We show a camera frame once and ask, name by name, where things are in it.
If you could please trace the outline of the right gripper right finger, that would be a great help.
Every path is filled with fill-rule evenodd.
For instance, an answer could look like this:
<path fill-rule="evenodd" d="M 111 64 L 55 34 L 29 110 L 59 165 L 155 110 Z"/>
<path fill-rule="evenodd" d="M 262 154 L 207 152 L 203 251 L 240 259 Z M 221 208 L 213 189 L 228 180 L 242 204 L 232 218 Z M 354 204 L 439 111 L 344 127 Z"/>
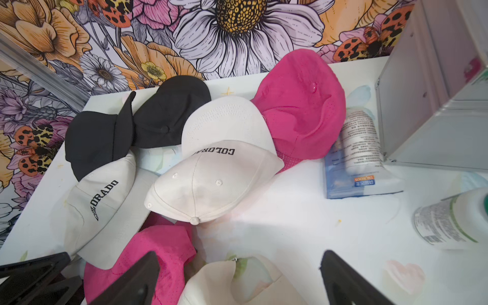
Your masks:
<path fill-rule="evenodd" d="M 393 305 L 334 251 L 326 250 L 320 264 L 329 304 Z"/>

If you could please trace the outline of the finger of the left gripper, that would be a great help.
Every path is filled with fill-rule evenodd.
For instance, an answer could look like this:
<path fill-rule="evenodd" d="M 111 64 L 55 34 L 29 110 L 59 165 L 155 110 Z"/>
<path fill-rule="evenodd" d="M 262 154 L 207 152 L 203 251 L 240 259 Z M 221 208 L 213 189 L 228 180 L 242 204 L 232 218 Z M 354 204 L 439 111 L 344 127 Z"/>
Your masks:
<path fill-rule="evenodd" d="M 48 255 L 1 266 L 1 304 L 81 304 L 81 277 L 61 271 L 71 263 L 68 253 Z"/>

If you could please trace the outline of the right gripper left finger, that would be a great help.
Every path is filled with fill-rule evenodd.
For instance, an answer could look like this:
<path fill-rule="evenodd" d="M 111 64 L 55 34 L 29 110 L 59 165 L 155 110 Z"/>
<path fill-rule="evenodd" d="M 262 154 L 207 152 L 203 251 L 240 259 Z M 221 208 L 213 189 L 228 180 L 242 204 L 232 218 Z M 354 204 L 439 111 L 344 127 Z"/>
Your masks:
<path fill-rule="evenodd" d="M 151 304 L 160 272 L 155 252 L 148 252 L 91 304 Z"/>

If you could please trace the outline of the pink cap front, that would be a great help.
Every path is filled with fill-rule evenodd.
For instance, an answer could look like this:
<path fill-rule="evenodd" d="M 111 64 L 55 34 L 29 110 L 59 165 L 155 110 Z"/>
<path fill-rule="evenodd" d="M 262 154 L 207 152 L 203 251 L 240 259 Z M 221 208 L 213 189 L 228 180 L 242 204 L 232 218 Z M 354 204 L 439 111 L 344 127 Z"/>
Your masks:
<path fill-rule="evenodd" d="M 113 283 L 122 279 L 142 258 L 150 257 L 158 275 L 152 294 L 152 304 L 177 304 L 186 280 L 184 267 L 196 256 L 193 226 L 175 223 L 151 213 L 146 222 L 122 250 L 114 266 L 107 270 L 87 264 L 84 293 L 91 304 Z"/>

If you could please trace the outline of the white Colorado cap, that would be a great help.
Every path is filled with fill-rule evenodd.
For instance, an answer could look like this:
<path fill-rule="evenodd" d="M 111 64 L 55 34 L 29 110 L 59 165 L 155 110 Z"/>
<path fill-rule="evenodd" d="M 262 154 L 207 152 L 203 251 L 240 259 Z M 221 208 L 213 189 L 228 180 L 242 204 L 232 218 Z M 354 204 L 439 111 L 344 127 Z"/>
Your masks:
<path fill-rule="evenodd" d="M 66 252 L 111 269 L 148 218 L 144 199 L 157 178 L 137 167 L 133 152 L 82 178 L 66 200 Z"/>
<path fill-rule="evenodd" d="M 234 209 L 284 166 L 267 149 L 220 141 L 185 158 L 153 183 L 144 206 L 151 212 L 197 226 Z"/>

